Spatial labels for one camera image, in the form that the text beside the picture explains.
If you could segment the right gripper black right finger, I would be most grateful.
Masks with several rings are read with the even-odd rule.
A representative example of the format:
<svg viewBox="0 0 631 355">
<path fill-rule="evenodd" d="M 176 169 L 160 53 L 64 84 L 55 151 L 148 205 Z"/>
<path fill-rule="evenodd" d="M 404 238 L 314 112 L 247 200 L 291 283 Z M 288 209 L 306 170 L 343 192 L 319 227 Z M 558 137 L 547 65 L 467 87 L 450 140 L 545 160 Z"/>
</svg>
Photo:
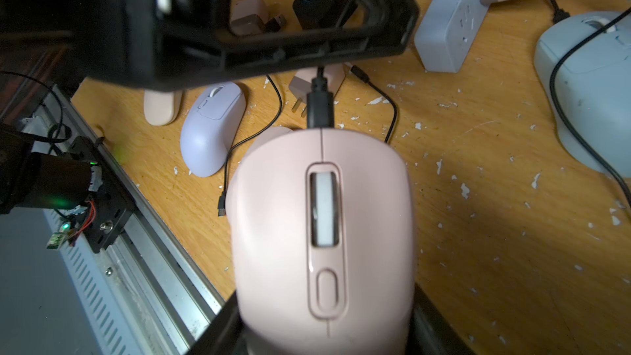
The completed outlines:
<svg viewBox="0 0 631 355">
<path fill-rule="evenodd" d="M 411 317 L 411 353 L 474 354 L 418 284 Z"/>
</svg>

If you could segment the grey blue mouse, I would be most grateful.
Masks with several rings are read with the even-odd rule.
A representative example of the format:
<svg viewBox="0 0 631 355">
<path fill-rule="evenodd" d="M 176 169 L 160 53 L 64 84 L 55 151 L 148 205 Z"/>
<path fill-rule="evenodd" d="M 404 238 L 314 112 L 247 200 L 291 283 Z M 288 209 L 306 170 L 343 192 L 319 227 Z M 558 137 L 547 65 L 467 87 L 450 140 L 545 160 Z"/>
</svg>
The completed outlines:
<svg viewBox="0 0 631 355">
<path fill-rule="evenodd" d="M 571 16 L 537 41 L 534 66 L 544 88 L 559 60 L 614 20 L 617 12 Z M 630 19 L 619 21 L 567 59 L 555 78 L 560 105 L 588 144 L 622 177 L 630 176 Z"/>
</svg>

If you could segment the black power strip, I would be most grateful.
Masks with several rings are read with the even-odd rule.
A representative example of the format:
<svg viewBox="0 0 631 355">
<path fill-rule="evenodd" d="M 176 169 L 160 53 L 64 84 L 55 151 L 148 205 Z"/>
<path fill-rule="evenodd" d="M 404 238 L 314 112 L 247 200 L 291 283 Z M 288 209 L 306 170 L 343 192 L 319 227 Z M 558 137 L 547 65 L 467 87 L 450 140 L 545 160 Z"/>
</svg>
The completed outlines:
<svg viewBox="0 0 631 355">
<path fill-rule="evenodd" d="M 342 28 L 358 8 L 358 0 L 294 0 L 292 9 L 304 31 Z"/>
</svg>

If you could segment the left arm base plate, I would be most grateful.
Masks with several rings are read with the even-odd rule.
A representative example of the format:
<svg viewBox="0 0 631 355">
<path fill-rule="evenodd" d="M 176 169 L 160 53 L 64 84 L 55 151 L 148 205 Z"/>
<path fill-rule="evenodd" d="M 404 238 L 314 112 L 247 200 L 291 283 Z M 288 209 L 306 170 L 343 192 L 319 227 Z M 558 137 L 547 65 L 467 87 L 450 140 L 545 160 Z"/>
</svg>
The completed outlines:
<svg viewBox="0 0 631 355">
<path fill-rule="evenodd" d="M 83 231 L 91 250 L 99 253 L 118 239 L 131 214 L 136 211 L 136 205 L 131 193 L 93 141 L 78 136 L 71 144 L 70 152 L 80 160 L 90 161 L 101 167 L 103 184 L 93 195 L 96 217 Z"/>
</svg>

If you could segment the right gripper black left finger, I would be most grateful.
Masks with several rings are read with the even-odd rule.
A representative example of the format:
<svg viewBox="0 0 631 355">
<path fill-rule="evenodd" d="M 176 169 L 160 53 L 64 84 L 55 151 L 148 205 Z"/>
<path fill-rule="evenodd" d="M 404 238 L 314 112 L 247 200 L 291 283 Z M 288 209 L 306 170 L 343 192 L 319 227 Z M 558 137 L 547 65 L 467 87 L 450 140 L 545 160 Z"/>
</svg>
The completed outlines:
<svg viewBox="0 0 631 355">
<path fill-rule="evenodd" d="M 238 295 L 234 292 L 186 355 L 243 354 L 243 328 Z"/>
</svg>

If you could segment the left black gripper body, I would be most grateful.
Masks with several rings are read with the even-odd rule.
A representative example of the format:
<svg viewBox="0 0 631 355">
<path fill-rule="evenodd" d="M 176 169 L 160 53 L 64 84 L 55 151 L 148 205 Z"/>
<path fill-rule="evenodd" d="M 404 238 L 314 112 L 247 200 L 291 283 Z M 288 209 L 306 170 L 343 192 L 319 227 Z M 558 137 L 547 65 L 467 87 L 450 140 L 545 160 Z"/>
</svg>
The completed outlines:
<svg viewBox="0 0 631 355">
<path fill-rule="evenodd" d="M 361 26 L 238 36 L 232 0 L 1 0 L 1 51 L 69 48 L 88 77 L 173 91 L 402 54 L 414 0 L 358 0 Z"/>
</svg>

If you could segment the white power strip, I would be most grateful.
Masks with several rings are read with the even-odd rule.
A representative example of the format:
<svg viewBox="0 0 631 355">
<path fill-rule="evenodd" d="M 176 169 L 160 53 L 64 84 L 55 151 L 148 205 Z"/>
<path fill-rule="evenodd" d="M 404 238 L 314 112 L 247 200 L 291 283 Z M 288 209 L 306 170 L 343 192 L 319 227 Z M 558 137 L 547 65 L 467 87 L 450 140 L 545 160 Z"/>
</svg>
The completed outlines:
<svg viewBox="0 0 631 355">
<path fill-rule="evenodd" d="M 428 72 L 460 70 L 489 6 L 509 0 L 432 0 L 414 37 Z"/>
</svg>

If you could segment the white wireless mouse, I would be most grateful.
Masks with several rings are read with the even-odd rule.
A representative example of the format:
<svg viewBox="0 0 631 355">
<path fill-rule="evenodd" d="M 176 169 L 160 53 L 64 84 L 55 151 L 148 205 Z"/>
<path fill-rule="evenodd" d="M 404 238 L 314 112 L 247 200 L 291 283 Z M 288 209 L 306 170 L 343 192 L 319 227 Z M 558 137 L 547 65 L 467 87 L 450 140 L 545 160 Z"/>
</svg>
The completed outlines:
<svg viewBox="0 0 631 355">
<path fill-rule="evenodd" d="M 162 127 L 172 123 L 179 113 L 182 91 L 144 91 L 144 115 L 151 126 Z"/>
</svg>

